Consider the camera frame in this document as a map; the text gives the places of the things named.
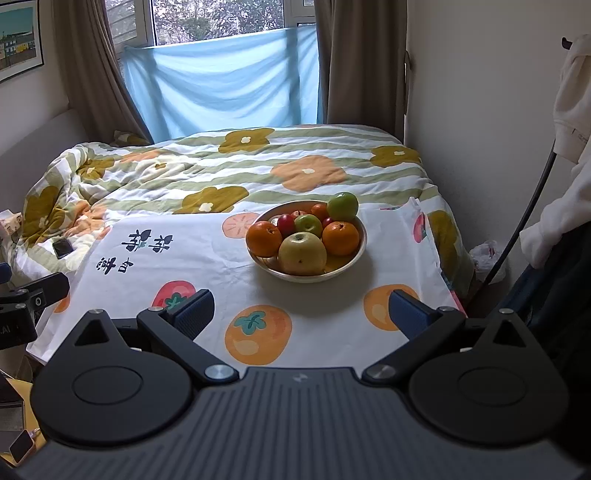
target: framed picture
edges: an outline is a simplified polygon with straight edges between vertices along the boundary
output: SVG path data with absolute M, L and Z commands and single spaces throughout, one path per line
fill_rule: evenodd
M 40 65 L 39 0 L 0 0 L 0 82 Z

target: curtain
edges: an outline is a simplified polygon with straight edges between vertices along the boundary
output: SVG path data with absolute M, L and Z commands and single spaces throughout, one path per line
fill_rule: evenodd
M 121 130 L 151 142 L 119 72 L 105 0 L 54 0 L 53 16 L 66 93 L 90 139 L 111 143 Z
M 404 140 L 405 0 L 315 0 L 324 121 Z
M 122 61 L 125 84 L 156 142 L 318 119 L 313 25 L 126 48 Z

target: metal bowl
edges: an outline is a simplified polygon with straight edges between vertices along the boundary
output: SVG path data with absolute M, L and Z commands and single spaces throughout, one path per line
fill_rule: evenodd
M 296 210 L 303 210 L 305 212 L 309 212 L 311 210 L 311 208 L 314 205 L 316 205 L 317 203 L 324 203 L 324 202 L 318 202 L 316 200 L 302 200 L 302 201 L 283 203 L 282 205 L 278 205 L 276 207 L 273 207 L 270 210 L 267 210 L 265 213 L 260 215 L 259 218 L 257 218 L 255 220 L 255 223 L 262 222 L 262 221 L 274 223 L 273 220 L 279 218 L 284 213 L 291 213 L 291 212 L 295 212 Z M 250 254 L 250 255 L 251 255 L 252 259 L 255 261 L 255 263 L 259 267 L 261 267 L 264 271 L 269 272 L 274 277 L 280 278 L 282 280 L 287 280 L 287 281 L 295 282 L 295 283 L 318 283 L 321 281 L 330 280 L 331 278 L 335 278 L 338 275 L 341 275 L 341 273 L 345 272 L 346 270 L 350 269 L 353 265 L 355 265 L 355 263 L 361 258 L 361 255 L 363 255 L 363 252 L 365 252 L 365 248 L 367 247 L 368 234 L 367 234 L 367 231 L 365 230 L 363 222 L 361 220 L 359 220 L 358 217 L 355 217 L 351 223 L 357 227 L 357 230 L 359 232 L 359 247 L 358 247 L 357 252 L 354 253 L 353 255 L 351 255 L 350 257 L 331 257 L 331 258 L 329 258 L 329 262 L 327 263 L 327 268 L 326 268 L 327 271 L 325 273 L 323 273 L 322 275 L 310 275 L 307 277 L 303 277 L 303 276 L 299 276 L 299 275 L 288 275 L 287 273 L 283 273 L 282 271 L 279 271 L 277 257 L 261 258 L 261 257 L 256 257 L 255 255 L 252 255 L 252 254 Z M 334 270 L 330 266 L 332 264 L 332 261 L 334 261 L 334 260 L 343 262 L 349 258 L 350 258 L 350 260 L 345 265 L 335 268 Z

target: orange flower pattern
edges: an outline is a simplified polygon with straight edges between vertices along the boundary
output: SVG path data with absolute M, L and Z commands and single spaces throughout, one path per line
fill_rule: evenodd
M 106 207 L 95 203 L 92 207 L 84 200 L 79 202 L 76 206 L 76 219 L 71 228 L 65 231 L 64 236 L 71 237 L 74 235 L 85 235 L 87 233 L 102 230 L 99 234 L 99 239 L 103 238 L 110 230 L 105 227 L 103 217 L 106 212 Z
M 294 192 L 309 192 L 320 185 L 341 183 L 347 179 L 345 171 L 323 155 L 308 155 L 272 168 L 271 174 L 283 181 L 281 184 Z
M 142 160 L 152 160 L 153 158 L 158 157 L 164 153 L 163 150 L 149 150 L 147 152 L 135 152 L 135 153 L 128 153 L 121 157 L 121 163 L 130 163 L 133 161 L 142 161 Z

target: light blue cloth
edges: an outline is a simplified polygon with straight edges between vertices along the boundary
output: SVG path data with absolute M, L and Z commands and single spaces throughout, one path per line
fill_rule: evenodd
M 315 124 L 316 26 L 126 48 L 125 84 L 155 142 L 197 132 Z

